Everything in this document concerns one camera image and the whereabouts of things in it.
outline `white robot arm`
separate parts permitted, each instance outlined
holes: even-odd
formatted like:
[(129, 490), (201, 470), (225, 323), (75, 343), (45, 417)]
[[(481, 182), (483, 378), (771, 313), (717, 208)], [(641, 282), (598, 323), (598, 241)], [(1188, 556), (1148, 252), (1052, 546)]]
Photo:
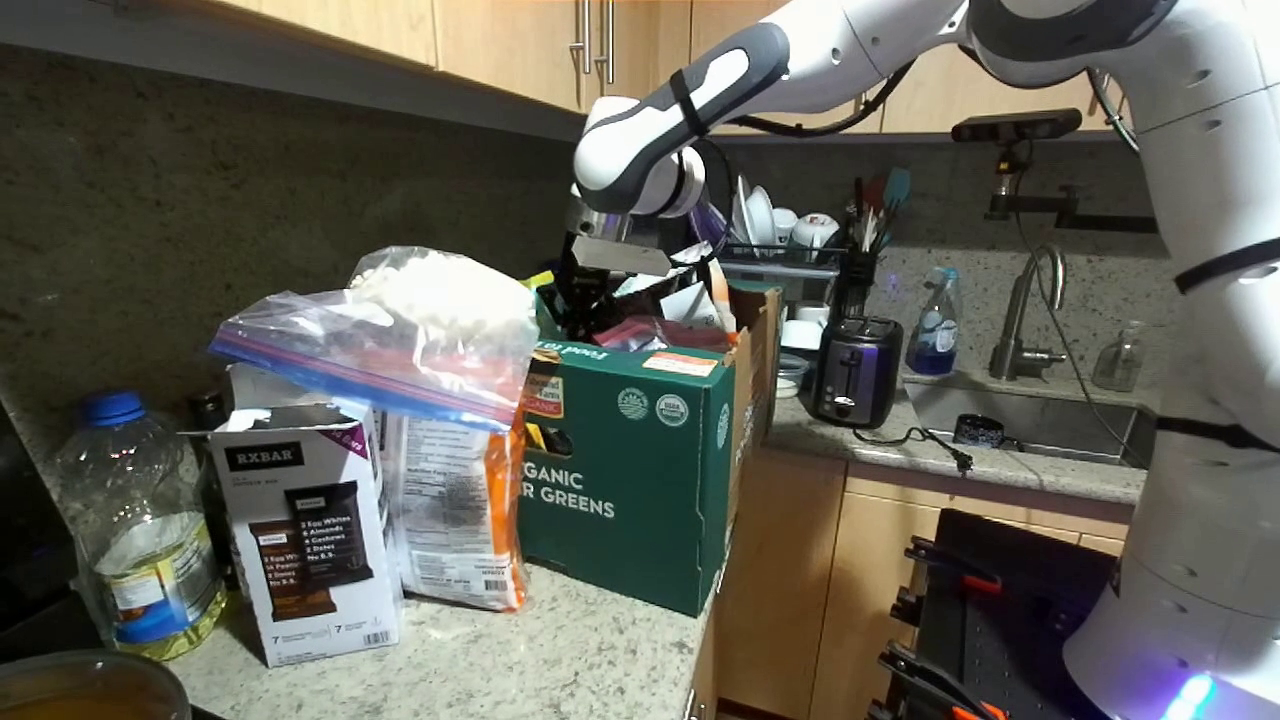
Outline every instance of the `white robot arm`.
[(683, 213), (688, 147), (737, 111), (852, 101), (935, 45), (1037, 88), (1120, 81), (1202, 368), (1170, 387), (1120, 577), (1066, 665), (1110, 716), (1280, 716), (1280, 5), (794, 0), (641, 106), (588, 116), (572, 171), (604, 213)]

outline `water bottle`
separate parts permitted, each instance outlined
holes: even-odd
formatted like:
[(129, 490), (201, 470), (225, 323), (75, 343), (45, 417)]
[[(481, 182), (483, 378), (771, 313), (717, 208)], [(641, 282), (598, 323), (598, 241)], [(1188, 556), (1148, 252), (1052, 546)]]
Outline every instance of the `water bottle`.
[(52, 459), (52, 501), (80, 552), (80, 596), (107, 650), (171, 661), (221, 622), (230, 593), (177, 425), (137, 394), (105, 394)]

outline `organic greens box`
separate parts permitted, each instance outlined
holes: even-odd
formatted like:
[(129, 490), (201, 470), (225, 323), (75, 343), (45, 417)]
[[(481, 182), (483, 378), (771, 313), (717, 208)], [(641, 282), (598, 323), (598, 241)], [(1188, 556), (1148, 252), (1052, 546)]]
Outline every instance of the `organic greens box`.
[(529, 374), (522, 552), (531, 564), (702, 618), (733, 546), (737, 470), (768, 368), (758, 318), (776, 291), (737, 295), (728, 353), (608, 353), (544, 341)]

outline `bottle cap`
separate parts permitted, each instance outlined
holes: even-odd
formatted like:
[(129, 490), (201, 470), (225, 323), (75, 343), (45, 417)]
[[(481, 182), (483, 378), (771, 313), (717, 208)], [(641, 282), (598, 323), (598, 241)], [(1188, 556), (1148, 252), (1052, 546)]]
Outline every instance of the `bottle cap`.
[(141, 420), (145, 411), (150, 404), (137, 394), (105, 394), (87, 400), (84, 420), (91, 430), (116, 430)]

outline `faucet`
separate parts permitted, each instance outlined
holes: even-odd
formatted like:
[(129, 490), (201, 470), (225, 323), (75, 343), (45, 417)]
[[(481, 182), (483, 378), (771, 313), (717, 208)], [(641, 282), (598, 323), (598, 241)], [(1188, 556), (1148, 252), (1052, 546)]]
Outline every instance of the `faucet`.
[(990, 374), (998, 382), (1019, 382), (1019, 378), (1041, 378), (1048, 365), (1061, 365), (1061, 358), (1052, 347), (1028, 347), (1024, 343), (1024, 318), (1028, 318), (1028, 300), (1037, 291), (1037, 277), (1041, 266), (1052, 266), (1048, 271), (1048, 313), (1066, 309), (1066, 291), (1067, 291), (1067, 266), (1066, 252), (1044, 245), (1028, 257), (1024, 271), (1014, 282), (1007, 291), (1007, 309), (1005, 309), (1005, 327), (1002, 341), (991, 347)]

